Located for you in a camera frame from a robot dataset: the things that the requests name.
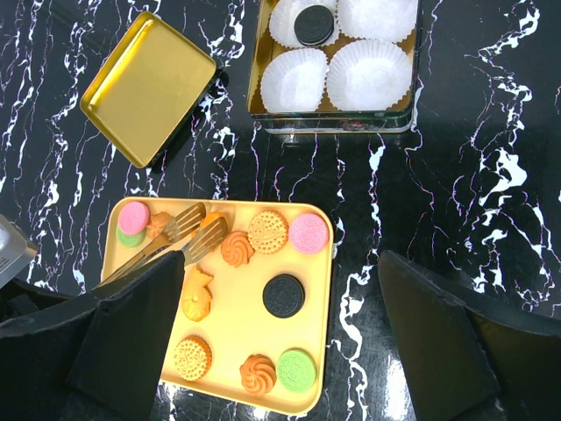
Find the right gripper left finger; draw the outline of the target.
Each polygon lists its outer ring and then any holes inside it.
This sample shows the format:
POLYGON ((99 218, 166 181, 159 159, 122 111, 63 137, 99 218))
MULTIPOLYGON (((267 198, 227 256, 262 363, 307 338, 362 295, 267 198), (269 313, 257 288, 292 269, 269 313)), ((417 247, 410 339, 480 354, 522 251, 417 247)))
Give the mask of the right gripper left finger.
POLYGON ((69 297, 1 290, 3 420, 147 420, 185 274, 181 252, 69 297))

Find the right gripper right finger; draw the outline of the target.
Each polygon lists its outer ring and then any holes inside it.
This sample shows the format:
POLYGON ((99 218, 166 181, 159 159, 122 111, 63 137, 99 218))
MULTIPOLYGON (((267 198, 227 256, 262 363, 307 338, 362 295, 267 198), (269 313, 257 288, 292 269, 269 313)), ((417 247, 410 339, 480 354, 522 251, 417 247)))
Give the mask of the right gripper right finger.
POLYGON ((558 420, 560 322, 385 251, 381 293, 419 420, 558 420))

